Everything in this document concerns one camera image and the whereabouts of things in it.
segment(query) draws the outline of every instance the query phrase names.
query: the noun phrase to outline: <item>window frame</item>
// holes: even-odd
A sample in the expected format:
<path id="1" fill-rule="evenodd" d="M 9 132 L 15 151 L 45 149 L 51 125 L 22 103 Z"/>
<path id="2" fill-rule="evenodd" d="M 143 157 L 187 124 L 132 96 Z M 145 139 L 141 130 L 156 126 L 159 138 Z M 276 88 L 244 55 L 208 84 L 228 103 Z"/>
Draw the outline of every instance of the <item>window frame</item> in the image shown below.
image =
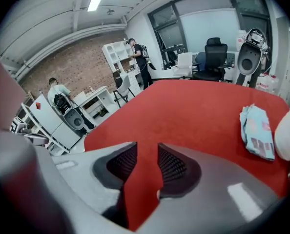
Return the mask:
<path id="1" fill-rule="evenodd" d="M 183 26 L 182 26 L 182 22 L 180 20 L 180 16 L 179 16 L 178 10 L 177 10 L 177 8 L 175 6 L 175 3 L 179 2 L 179 1 L 182 1 L 182 0 L 172 0 L 172 1 L 168 2 L 168 3 L 166 3 L 165 5 L 153 10 L 150 13 L 148 13 L 148 17 L 149 17 L 149 20 L 150 20 L 151 25 L 153 27 L 153 30 L 154 30 L 154 33 L 155 33 L 155 36 L 156 36 L 156 40 L 157 40 L 157 43 L 159 45 L 160 54 L 162 56 L 163 61 L 165 60 L 165 55 L 163 55 L 164 52 L 172 51 L 172 50 L 179 49 L 179 48 L 184 48 L 184 52 L 188 51 L 186 38 L 185 38 Z M 238 18 L 239 26 L 240 26 L 241 30 L 246 30 L 243 16 L 259 18 L 259 19 L 263 19 L 263 20 L 267 21 L 267 35 L 266 35 L 266 37 L 268 39 L 268 45 L 271 48 L 271 51 L 269 53 L 269 57 L 270 57 L 269 61 L 271 62 L 271 60 L 272 60 L 272 50 L 273 50 L 272 27 L 271 27 L 270 15 L 269 15 L 269 8 L 267 6 L 266 0 L 262 0 L 262 3 L 263 3 L 263 5 L 265 6 L 265 8 L 267 10 L 267 14 L 259 14 L 259 13 L 244 11 L 244 10 L 239 8 L 238 3 L 237 3 L 236 0 L 230 0 L 230 1 L 231 1 L 231 4 L 232 4 L 233 8 L 235 8 L 235 10 L 236 10 L 236 14 L 237 14 L 237 18 Z M 172 20 L 172 21 L 169 21 L 167 23 L 164 23 L 162 25 L 155 26 L 153 15 L 155 13 L 167 8 L 167 7 L 170 7 L 170 6 L 171 6 L 171 8 L 173 9 L 173 11 L 175 13 L 176 19 Z M 163 29 L 163 28 L 166 28 L 168 26 L 171 26 L 173 24 L 176 24 L 176 23 L 179 25 L 181 37 L 182 37 L 182 40 L 183 40 L 183 45 L 162 49 L 162 46 L 161 46 L 160 40 L 159 40 L 158 31 Z"/>

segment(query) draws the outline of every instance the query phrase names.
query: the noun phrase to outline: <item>red object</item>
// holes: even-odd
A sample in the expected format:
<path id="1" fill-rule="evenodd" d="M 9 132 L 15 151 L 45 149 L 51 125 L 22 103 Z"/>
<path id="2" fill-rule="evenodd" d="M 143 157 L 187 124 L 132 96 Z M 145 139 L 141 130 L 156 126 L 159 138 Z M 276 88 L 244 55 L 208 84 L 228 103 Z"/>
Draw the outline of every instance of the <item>red object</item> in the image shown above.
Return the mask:
<path id="1" fill-rule="evenodd" d="M 228 83 L 160 80 L 111 115 L 84 141 L 86 151 L 138 142 L 137 164 L 124 185 L 129 229 L 136 230 L 159 204 L 163 186 L 157 143 L 169 143 L 233 161 L 286 195 L 288 162 L 250 154 L 241 139 L 239 114 L 255 103 L 274 131 L 289 107 L 275 95 Z"/>

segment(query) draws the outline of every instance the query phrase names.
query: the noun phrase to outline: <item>white wall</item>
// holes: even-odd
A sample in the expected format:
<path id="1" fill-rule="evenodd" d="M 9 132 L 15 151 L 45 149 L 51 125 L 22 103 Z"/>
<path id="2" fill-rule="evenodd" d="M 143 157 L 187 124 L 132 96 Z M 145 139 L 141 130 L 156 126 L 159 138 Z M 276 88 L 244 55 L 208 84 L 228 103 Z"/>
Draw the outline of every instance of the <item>white wall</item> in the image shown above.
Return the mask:
<path id="1" fill-rule="evenodd" d="M 153 78 L 168 78 L 172 77 L 171 70 L 162 70 L 163 59 L 160 54 L 159 45 L 157 43 L 153 28 L 148 18 L 148 13 L 165 5 L 172 0 L 151 0 L 147 1 L 147 5 L 138 13 L 133 16 L 128 16 L 128 24 L 126 34 L 129 38 L 134 38 L 138 43 L 146 45 L 150 59 L 157 71 L 149 70 Z M 278 52 L 278 39 L 277 39 L 277 26 L 276 18 L 282 15 L 282 10 L 277 6 L 274 0 L 266 0 L 267 7 L 270 13 L 270 21 L 272 24 L 272 63 L 271 73 L 275 73 L 277 52 Z"/>

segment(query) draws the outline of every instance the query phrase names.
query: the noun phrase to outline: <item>black shirt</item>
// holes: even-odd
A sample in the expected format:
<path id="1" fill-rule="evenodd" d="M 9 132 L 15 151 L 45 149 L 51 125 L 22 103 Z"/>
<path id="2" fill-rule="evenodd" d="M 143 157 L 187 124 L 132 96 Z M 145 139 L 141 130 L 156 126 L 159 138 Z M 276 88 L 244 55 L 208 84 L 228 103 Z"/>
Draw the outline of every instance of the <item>black shirt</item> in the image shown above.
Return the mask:
<path id="1" fill-rule="evenodd" d="M 147 61 L 146 58 L 143 57 L 142 55 L 142 47 L 139 44 L 135 44 L 134 45 L 134 50 L 135 50 L 135 54 L 137 53 L 137 51 L 141 52 L 141 55 L 138 57 L 135 57 L 137 65 L 139 66 L 140 69 L 143 69 L 144 66 L 146 65 Z"/>

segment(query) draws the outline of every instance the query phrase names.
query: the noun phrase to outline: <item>white chair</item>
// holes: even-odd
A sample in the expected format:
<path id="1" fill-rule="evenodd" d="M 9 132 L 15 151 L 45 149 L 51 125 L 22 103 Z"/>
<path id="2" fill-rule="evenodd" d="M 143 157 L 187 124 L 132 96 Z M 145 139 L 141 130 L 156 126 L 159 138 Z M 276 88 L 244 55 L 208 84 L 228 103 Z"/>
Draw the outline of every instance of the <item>white chair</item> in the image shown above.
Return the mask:
<path id="1" fill-rule="evenodd" d="M 171 67 L 174 75 L 188 77 L 192 73 L 193 53 L 181 53 L 178 55 L 178 65 Z"/>
<path id="2" fill-rule="evenodd" d="M 135 97 L 135 95 L 132 93 L 132 91 L 130 90 L 130 80 L 129 80 L 129 76 L 125 76 L 123 78 L 123 81 L 122 81 L 122 84 L 120 86 L 120 88 L 117 88 L 115 91 L 114 91 L 114 95 L 115 95 L 115 98 L 116 98 L 116 101 L 117 101 L 117 104 L 118 106 L 121 108 L 120 106 L 120 103 L 119 103 L 119 100 L 116 96 L 116 92 L 120 95 L 120 97 L 127 103 L 127 94 L 129 92 L 131 92 L 131 94 Z"/>

